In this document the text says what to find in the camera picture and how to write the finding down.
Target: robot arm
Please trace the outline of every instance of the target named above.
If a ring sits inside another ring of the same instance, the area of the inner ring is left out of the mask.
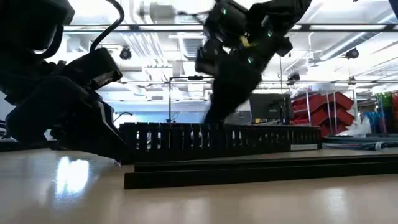
[[[95,92],[122,77],[107,49],[96,49],[124,19],[121,6],[107,1],[120,18],[94,41],[90,53],[56,65],[44,59],[57,52],[63,25],[72,21],[68,1],[0,0],[0,91],[16,106],[6,118],[14,139],[35,144],[51,129],[67,149],[120,160],[125,144],[113,126],[113,109]]]
[[[208,42],[198,49],[195,70],[215,77],[205,123],[222,122],[244,103],[261,81],[271,58],[292,50],[284,37],[309,8],[311,0],[271,0],[249,10],[219,0],[204,24]],[[229,47],[227,54],[222,46]]]

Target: air duct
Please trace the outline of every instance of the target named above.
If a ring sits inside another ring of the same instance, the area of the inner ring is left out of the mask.
[[[134,5],[131,4],[130,0],[122,0],[121,5],[125,10],[126,16],[124,17],[123,24],[133,24],[131,11],[134,12]],[[122,38],[130,45],[130,48],[137,54],[141,59],[147,60],[148,65],[156,65],[156,61],[151,57],[151,52],[147,48],[144,40],[140,35],[137,34],[121,34]]]
[[[391,13],[391,11],[385,12],[382,15],[388,14],[388,16],[379,16],[378,19],[375,19],[372,24],[394,24],[398,22],[396,15]],[[380,32],[362,32],[359,34],[351,34],[337,42],[329,49],[326,49],[320,53],[318,53],[318,57],[320,61],[326,61],[333,59],[337,56],[344,54],[345,52],[355,48],[359,44],[364,43],[367,40],[379,35]]]
[[[177,24],[197,24],[198,21],[193,18],[192,16],[177,16],[175,18],[175,22]],[[181,51],[183,53],[183,56],[188,59],[188,60],[195,60],[197,56],[197,50],[199,46],[203,44],[203,39],[197,39],[197,38],[183,38],[179,37],[178,38],[178,43],[180,45]]]
[[[132,14],[128,19],[132,20],[131,23],[153,24],[149,16],[150,5],[146,4],[146,2],[142,0],[133,0],[130,8]],[[145,21],[143,21],[139,15],[144,16]],[[147,52],[148,57],[155,60],[155,65],[152,64],[152,66],[169,66],[167,59],[163,55],[157,34],[133,34],[132,36],[138,40],[140,46]]]

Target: ceiling pipe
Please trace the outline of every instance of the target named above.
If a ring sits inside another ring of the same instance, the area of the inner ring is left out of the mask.
[[[397,23],[398,19],[394,13],[390,10],[382,13],[377,19],[373,20],[372,23],[377,24],[393,24]],[[357,47],[359,44],[364,43],[372,39],[373,37],[379,35],[380,32],[362,32],[359,34],[351,34],[337,42],[329,49],[326,49],[319,53],[318,58],[320,61],[326,61],[338,57],[345,52]]]
[[[385,78],[390,78],[390,77],[396,76],[397,74],[398,74],[398,72],[394,72],[394,73],[392,73],[392,74],[385,75],[385,76],[383,76],[383,77],[381,77],[381,78],[377,78],[377,79],[375,79],[375,80],[380,81],[380,80],[383,80],[383,79],[385,79]],[[361,87],[368,86],[368,85],[369,85],[369,84],[358,84],[358,85],[356,85],[355,87],[356,87],[356,88],[361,88]]]
[[[131,11],[134,11],[134,5],[131,5],[130,0],[122,0],[122,6],[125,11],[126,16],[124,17],[124,24],[134,24],[133,20],[131,19]],[[150,56],[150,51],[146,47],[142,37],[139,37],[137,34],[122,34],[123,39],[129,43],[132,43],[133,48],[136,52],[138,52],[141,59],[148,61],[149,65],[155,65],[156,61]]]
[[[309,8],[308,11],[304,14],[304,16],[301,18],[300,21],[306,22],[306,23],[311,22],[311,20],[312,20],[313,18],[315,18],[315,16],[318,15],[318,13],[321,11],[321,8],[322,8],[322,7],[324,6],[324,4],[325,4],[323,1],[317,1],[316,4],[314,4],[314,3],[315,3],[315,2],[313,2],[313,4],[310,6],[310,8]],[[309,44],[310,44],[310,49],[312,48],[312,46],[311,46],[311,36],[312,36],[312,34],[313,34],[313,33],[311,33],[311,34],[308,36],[308,42],[309,42]],[[311,52],[308,52],[308,53],[305,54],[303,57],[309,57],[309,56],[311,56]],[[302,60],[302,57],[299,58],[299,59],[297,59],[296,61],[294,61],[293,63],[291,63],[289,66],[287,66],[287,67],[284,69],[284,72],[288,72],[291,68],[293,68],[293,67],[294,67],[297,63],[299,63],[299,62],[301,62],[300,66],[302,66],[302,65],[305,65],[305,64],[307,63],[307,60],[303,61],[303,60]]]
[[[128,18],[130,18],[130,2],[129,0],[121,0],[121,5],[125,10],[125,17],[123,24],[130,24]],[[130,49],[134,51],[134,53],[139,57],[139,58],[145,58],[145,53],[144,51],[139,47],[138,41],[135,39],[131,39],[130,36],[127,36],[126,34],[121,34],[121,37],[123,38],[124,41],[128,44]]]
[[[142,6],[141,0],[133,0],[132,1],[132,6],[131,6],[131,11],[132,17],[129,17],[129,19],[132,19],[133,23],[136,24],[143,24],[144,21],[140,18],[140,16],[138,15],[138,13],[140,13],[142,9],[144,9],[144,6]],[[157,49],[154,47],[154,43],[152,41],[152,39],[148,39],[146,34],[134,34],[133,36],[135,36],[138,40],[139,40],[139,44],[147,51],[147,53],[149,54],[148,57],[150,57],[153,61],[155,66],[158,65],[158,63],[162,63],[163,59],[160,57],[160,55],[157,52]]]
[[[361,77],[361,76],[365,76],[365,75],[372,75],[373,73],[376,73],[377,71],[380,70],[387,70],[389,68],[393,68],[397,66],[397,62],[398,62],[398,57],[395,57],[393,59],[390,59],[386,62],[380,63],[379,65],[375,65],[373,66],[371,69],[369,69],[366,72],[361,72],[361,73],[357,73],[352,75],[352,77]]]
[[[200,19],[204,21],[206,19],[205,15],[198,16],[197,19]],[[197,24],[198,21],[193,18],[192,16],[175,16],[175,23],[176,24]],[[200,45],[203,45],[205,43],[205,35],[203,33],[199,33],[199,35],[202,35],[202,39],[197,39],[197,38],[183,38],[182,34],[177,34],[178,38],[178,46],[181,49],[182,53],[182,58],[185,58],[189,61],[194,61],[197,56],[197,48]]]
[[[151,2],[150,1],[143,1],[141,2],[143,6],[140,8],[140,15],[144,17],[144,21],[146,24],[154,24],[152,18],[150,17],[150,7],[151,7]],[[155,53],[157,56],[162,60],[162,64],[164,66],[169,66],[169,62],[165,58],[163,54],[162,47],[160,46],[160,40],[159,36],[156,33],[151,33],[149,34],[150,38],[150,43],[152,44],[152,47],[155,49]]]

